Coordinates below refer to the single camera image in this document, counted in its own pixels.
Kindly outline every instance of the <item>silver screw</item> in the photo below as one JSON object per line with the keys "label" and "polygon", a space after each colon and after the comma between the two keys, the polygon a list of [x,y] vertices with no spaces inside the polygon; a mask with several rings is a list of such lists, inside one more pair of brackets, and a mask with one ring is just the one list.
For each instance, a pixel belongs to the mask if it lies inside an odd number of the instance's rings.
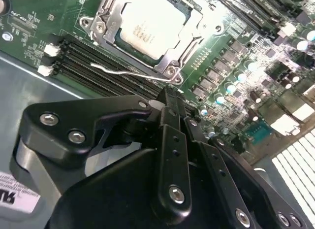
{"label": "silver screw", "polygon": [[173,66],[168,67],[166,70],[167,75],[174,75],[175,72],[176,72],[176,70],[175,70],[175,67],[173,67]]}
{"label": "silver screw", "polygon": [[82,144],[85,141],[85,135],[80,131],[71,131],[68,138],[75,144]]}
{"label": "silver screw", "polygon": [[89,26],[89,21],[87,20],[87,19],[83,19],[82,21],[81,21],[81,24],[82,24],[82,26],[83,27],[88,27]]}
{"label": "silver screw", "polygon": [[105,31],[103,25],[97,25],[96,26],[96,30],[99,33],[104,33],[104,31]]}
{"label": "silver screw", "polygon": [[42,124],[46,126],[54,126],[59,122],[59,119],[56,115],[51,113],[44,113],[39,117],[39,120]]}
{"label": "silver screw", "polygon": [[185,201],[184,193],[176,186],[172,186],[171,188],[169,188],[169,196],[175,203],[178,204],[182,204]]}
{"label": "silver screw", "polygon": [[142,102],[142,101],[139,102],[139,105],[140,105],[141,107],[143,107],[143,108],[146,108],[146,107],[147,107],[147,104],[144,103],[144,102]]}
{"label": "silver screw", "polygon": [[237,220],[246,228],[249,228],[251,226],[250,219],[248,216],[239,208],[236,209],[235,215]]}
{"label": "silver screw", "polygon": [[219,145],[224,146],[224,142],[223,142],[223,140],[221,140],[221,139],[217,139],[217,142],[219,143]]}
{"label": "silver screw", "polygon": [[289,227],[290,223],[288,221],[288,219],[282,214],[282,213],[278,213],[278,217],[280,219],[280,221],[286,226]]}
{"label": "silver screw", "polygon": [[298,227],[302,227],[301,222],[293,214],[290,214],[290,218]]}
{"label": "silver screw", "polygon": [[3,32],[2,38],[7,42],[11,42],[13,40],[13,35],[9,32]]}
{"label": "silver screw", "polygon": [[175,82],[178,84],[178,83],[180,83],[182,81],[182,79],[181,78],[179,78],[179,77],[176,77],[175,78]]}
{"label": "silver screw", "polygon": [[195,120],[190,120],[189,122],[190,122],[194,127],[196,127],[196,126],[198,125]]}
{"label": "silver screw", "polygon": [[228,128],[223,128],[223,129],[222,129],[222,134],[227,135],[228,132],[229,132],[229,129],[228,129]]}

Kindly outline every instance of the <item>electrolytic capacitor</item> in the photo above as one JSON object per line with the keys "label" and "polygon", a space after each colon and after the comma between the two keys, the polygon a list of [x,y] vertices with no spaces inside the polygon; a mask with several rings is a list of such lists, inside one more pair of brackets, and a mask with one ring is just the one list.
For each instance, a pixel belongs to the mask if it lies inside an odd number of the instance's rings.
{"label": "electrolytic capacitor", "polygon": [[292,47],[296,48],[299,51],[306,51],[309,46],[309,43],[306,40],[297,38],[293,40],[291,45]]}
{"label": "electrolytic capacitor", "polygon": [[207,135],[209,138],[213,137],[216,135],[216,131],[214,127],[208,127],[207,128]]}
{"label": "electrolytic capacitor", "polygon": [[241,71],[241,70],[235,72],[234,76],[241,83],[243,83],[243,82],[245,82],[247,80],[246,74],[243,71]]}
{"label": "electrolytic capacitor", "polygon": [[255,91],[250,92],[250,97],[255,103],[261,102],[261,98],[259,97],[259,95]]}
{"label": "electrolytic capacitor", "polygon": [[232,82],[230,82],[230,81],[226,82],[226,83],[224,84],[224,87],[225,87],[226,91],[227,91],[229,94],[234,93],[235,90],[236,90],[236,86],[235,86]]}
{"label": "electrolytic capacitor", "polygon": [[255,72],[258,70],[259,64],[253,60],[246,60],[244,62],[244,67],[251,72]]}
{"label": "electrolytic capacitor", "polygon": [[290,89],[292,87],[291,83],[289,80],[284,79],[280,82],[280,84],[285,87],[287,90]]}
{"label": "electrolytic capacitor", "polygon": [[224,96],[220,93],[216,93],[213,97],[215,98],[217,104],[223,104],[225,102]]}
{"label": "electrolytic capacitor", "polygon": [[315,31],[311,29],[306,29],[302,31],[302,37],[304,37],[308,41],[314,41],[315,40]]}
{"label": "electrolytic capacitor", "polygon": [[200,114],[202,115],[202,116],[205,116],[205,115],[207,115],[208,114],[208,108],[207,108],[207,106],[206,105],[200,105],[199,106],[199,112],[200,112]]}
{"label": "electrolytic capacitor", "polygon": [[295,74],[294,72],[290,73],[290,74],[287,76],[287,78],[288,78],[290,81],[292,81],[293,83],[297,83],[297,82],[300,81],[300,77],[299,77],[297,74]]}
{"label": "electrolytic capacitor", "polygon": [[253,109],[251,109],[251,108],[248,109],[247,113],[248,113],[248,116],[249,116],[250,120],[252,120],[254,122],[258,120],[258,116],[257,116],[256,112]]}

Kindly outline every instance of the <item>motherboard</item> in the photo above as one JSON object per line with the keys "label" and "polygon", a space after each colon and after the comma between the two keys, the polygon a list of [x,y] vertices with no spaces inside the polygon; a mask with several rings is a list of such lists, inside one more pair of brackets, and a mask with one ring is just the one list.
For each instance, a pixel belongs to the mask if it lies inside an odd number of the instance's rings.
{"label": "motherboard", "polygon": [[171,86],[250,162],[315,112],[314,19],[315,0],[0,0],[0,50],[94,98]]}

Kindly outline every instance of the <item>sticker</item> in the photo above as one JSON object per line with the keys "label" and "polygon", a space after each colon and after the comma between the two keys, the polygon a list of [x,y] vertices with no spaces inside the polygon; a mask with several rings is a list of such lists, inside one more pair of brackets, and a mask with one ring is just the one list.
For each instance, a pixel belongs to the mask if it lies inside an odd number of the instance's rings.
{"label": "sticker", "polygon": [[0,171],[0,206],[30,214],[40,195],[17,182],[10,174]]}

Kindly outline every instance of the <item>cpu socket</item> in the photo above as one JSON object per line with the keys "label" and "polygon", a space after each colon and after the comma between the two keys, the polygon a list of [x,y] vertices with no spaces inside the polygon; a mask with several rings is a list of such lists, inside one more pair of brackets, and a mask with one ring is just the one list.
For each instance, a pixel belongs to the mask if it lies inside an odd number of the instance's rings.
{"label": "cpu socket", "polygon": [[210,14],[205,0],[102,0],[80,26],[113,56],[179,85],[180,70],[212,31]]}

